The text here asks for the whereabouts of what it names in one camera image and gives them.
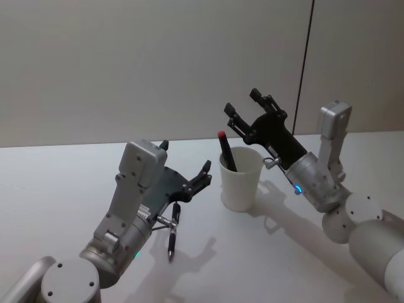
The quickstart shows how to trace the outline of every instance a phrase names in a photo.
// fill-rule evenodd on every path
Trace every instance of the black pen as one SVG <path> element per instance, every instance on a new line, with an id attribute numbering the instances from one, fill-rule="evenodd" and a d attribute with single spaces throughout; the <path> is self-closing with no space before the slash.
<path id="1" fill-rule="evenodd" d="M 175 224 L 179 223 L 179 215 L 181 214 L 181 206 L 175 202 L 172 206 L 172 221 Z M 169 262 L 171 263 L 174 259 L 174 251 L 175 251 L 175 239 L 177 238 L 177 226 L 172 227 L 170 231 L 170 239 L 169 239 Z"/>
<path id="2" fill-rule="evenodd" d="M 226 133 L 224 131 L 219 131 L 217 133 L 217 137 L 219 138 L 220 146 L 222 147 L 222 155 L 226 168 L 233 172 L 237 172 L 232 150 L 230 149 L 229 142 L 227 141 Z"/>

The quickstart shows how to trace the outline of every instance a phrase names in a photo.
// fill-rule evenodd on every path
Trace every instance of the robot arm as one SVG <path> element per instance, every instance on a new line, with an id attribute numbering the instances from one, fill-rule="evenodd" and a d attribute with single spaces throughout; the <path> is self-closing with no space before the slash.
<path id="1" fill-rule="evenodd" d="M 80 258 L 57 263 L 52 257 L 36 262 L 4 295 L 2 303 L 101 302 L 100 289 L 115 285 L 159 222 L 171 202 L 190 202 L 210 185 L 210 161 L 190 181 L 165 167 L 168 141 L 156 146 L 145 140 L 125 147 L 117 187 L 108 212 Z"/>
<path id="2" fill-rule="evenodd" d="M 324 233 L 333 242 L 348 243 L 356 262 L 390 294 L 404 302 L 403 233 L 384 220 L 378 203 L 370 196 L 351 193 L 341 184 L 345 173 L 340 152 L 351 106 L 335 101 L 321 109 L 318 122 L 321 147 L 317 158 L 307 153 L 286 130 L 283 125 L 286 115 L 271 96 L 262 97 L 253 89 L 250 97 L 266 114 L 249 126 L 231 104 L 227 104 L 228 125 L 242 130 L 236 133 L 246 144 L 257 143 L 268 150 L 274 161 L 267 168 L 279 166 L 295 193 L 302 193 L 317 211 L 324 213 Z"/>

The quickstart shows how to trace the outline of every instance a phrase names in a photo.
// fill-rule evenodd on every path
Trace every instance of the gray wall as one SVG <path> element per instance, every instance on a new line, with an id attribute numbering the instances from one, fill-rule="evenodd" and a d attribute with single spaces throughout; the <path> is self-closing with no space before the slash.
<path id="1" fill-rule="evenodd" d="M 2 0 L 0 146 L 212 138 L 252 87 L 292 128 L 311 0 Z M 317 0 L 297 133 L 404 129 L 403 1 Z"/>

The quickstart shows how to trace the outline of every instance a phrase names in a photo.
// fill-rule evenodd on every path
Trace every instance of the cup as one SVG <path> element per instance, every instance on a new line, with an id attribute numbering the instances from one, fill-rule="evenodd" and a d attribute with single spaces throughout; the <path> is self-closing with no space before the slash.
<path id="1" fill-rule="evenodd" d="M 233 147 L 231 150 L 237 172 L 226 168 L 222 154 L 219 157 L 222 203 L 233 211 L 247 211 L 255 202 L 263 157 L 248 147 Z"/>

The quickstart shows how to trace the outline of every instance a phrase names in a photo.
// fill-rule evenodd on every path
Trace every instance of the table surface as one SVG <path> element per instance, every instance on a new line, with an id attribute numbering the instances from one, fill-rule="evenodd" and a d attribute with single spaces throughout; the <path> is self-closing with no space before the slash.
<path id="1" fill-rule="evenodd" d="M 319 136 L 298 136 L 317 154 Z M 239 139 L 231 146 L 243 145 Z M 267 155 L 260 146 L 254 146 Z M 77 256 L 92 238 L 115 189 L 124 144 L 0 149 L 0 294 L 42 256 Z M 166 165 L 187 178 L 212 161 L 212 184 L 183 205 L 176 255 L 154 232 L 103 302 L 394 302 L 332 243 L 321 217 L 278 169 L 263 169 L 254 208 L 220 201 L 217 140 L 170 142 Z M 344 185 L 404 217 L 404 132 L 348 134 Z"/>

